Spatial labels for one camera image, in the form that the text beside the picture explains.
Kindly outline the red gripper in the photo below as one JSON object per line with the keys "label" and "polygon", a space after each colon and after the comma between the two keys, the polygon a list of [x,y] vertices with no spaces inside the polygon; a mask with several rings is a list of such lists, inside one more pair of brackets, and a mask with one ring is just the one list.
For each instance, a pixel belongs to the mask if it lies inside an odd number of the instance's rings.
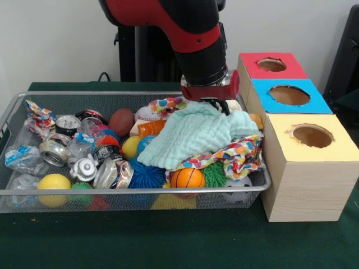
{"label": "red gripper", "polygon": [[229,115],[229,107],[226,100],[234,100],[240,89],[240,76],[237,70],[230,69],[222,80],[207,86],[192,86],[187,83],[184,76],[180,81],[181,91],[187,100],[210,100],[210,104],[217,110],[222,108],[225,115]]}

